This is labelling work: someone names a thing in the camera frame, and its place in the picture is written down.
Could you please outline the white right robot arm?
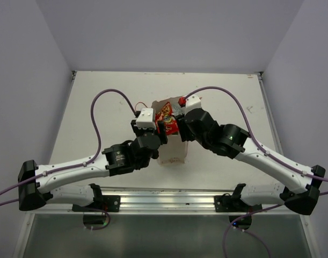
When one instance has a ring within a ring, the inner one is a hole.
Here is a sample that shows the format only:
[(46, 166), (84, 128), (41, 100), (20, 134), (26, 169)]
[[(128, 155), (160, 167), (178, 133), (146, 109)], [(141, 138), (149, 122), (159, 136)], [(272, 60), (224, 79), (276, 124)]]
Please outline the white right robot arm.
[(177, 116), (176, 121), (182, 141), (197, 141), (218, 156), (244, 162), (276, 179), (269, 185), (240, 183), (232, 194), (216, 197), (222, 211), (255, 211), (272, 204), (284, 205), (298, 214), (312, 214), (325, 176), (323, 167), (304, 166), (280, 154), (273, 160), (272, 150), (257, 147), (249, 132), (234, 124), (219, 125), (201, 108)]

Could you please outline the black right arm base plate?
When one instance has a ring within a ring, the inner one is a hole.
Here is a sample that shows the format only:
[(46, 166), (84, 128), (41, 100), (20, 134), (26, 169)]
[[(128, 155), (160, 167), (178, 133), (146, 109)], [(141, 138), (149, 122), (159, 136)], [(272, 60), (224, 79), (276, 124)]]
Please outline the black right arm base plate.
[(261, 210), (261, 204), (250, 206), (240, 199), (239, 193), (224, 193), (214, 196), (214, 207), (216, 212), (253, 212)]

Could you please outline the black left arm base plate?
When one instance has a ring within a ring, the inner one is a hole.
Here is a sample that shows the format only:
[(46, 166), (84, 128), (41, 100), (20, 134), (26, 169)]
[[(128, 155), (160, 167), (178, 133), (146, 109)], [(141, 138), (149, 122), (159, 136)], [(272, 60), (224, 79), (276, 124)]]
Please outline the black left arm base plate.
[(94, 198), (93, 202), (88, 206), (73, 205), (73, 212), (119, 212), (120, 211), (120, 196), (119, 195), (103, 195), (98, 198)]

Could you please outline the small silver snack packet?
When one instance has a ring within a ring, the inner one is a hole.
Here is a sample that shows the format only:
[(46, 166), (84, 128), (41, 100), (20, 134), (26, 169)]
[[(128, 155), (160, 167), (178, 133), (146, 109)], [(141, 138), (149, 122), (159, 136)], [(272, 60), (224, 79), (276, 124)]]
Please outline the small silver snack packet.
[(176, 116), (184, 114), (182, 107), (178, 103), (171, 103), (171, 107), (172, 107), (172, 115), (173, 116), (176, 117)]

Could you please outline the beige paper bag orange handles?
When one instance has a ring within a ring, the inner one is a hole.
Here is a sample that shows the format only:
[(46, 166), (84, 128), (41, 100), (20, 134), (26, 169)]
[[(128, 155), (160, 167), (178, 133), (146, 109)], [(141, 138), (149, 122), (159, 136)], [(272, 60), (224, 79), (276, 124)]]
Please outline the beige paper bag orange handles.
[[(166, 102), (177, 103), (178, 97), (168, 98), (162, 101), (154, 101), (151, 106), (144, 105), (140, 109), (136, 108), (136, 119), (140, 114), (142, 108), (153, 108), (155, 115), (160, 111), (160, 109), (165, 105)], [(179, 132), (173, 135), (167, 135), (167, 144), (161, 145), (159, 148), (159, 158), (156, 160), (160, 166), (168, 166), (171, 164), (183, 164), (185, 163), (185, 158), (187, 156), (188, 143), (182, 142)]]

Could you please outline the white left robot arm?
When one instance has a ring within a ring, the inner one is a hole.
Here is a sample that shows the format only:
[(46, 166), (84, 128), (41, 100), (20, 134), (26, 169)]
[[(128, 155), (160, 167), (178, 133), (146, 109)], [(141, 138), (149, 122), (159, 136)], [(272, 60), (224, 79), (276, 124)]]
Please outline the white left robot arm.
[(100, 186), (91, 183), (79, 187), (75, 183), (146, 168), (150, 160), (159, 157), (159, 147), (167, 143), (163, 121), (153, 128), (141, 128), (133, 120), (131, 126), (134, 140), (106, 148), (96, 157), (40, 166), (34, 160), (25, 161), (18, 175), (19, 209), (32, 211), (47, 204), (72, 204), (91, 211), (104, 209)]

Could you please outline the small red snack packet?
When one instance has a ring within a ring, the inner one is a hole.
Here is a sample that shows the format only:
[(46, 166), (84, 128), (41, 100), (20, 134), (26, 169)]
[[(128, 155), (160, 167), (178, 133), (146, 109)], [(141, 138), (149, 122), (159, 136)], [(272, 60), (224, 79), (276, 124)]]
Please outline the small red snack packet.
[(173, 116), (173, 108), (170, 102), (166, 102), (160, 111), (155, 115), (156, 124), (158, 121), (164, 122), (166, 135), (173, 135), (179, 132), (176, 119)]

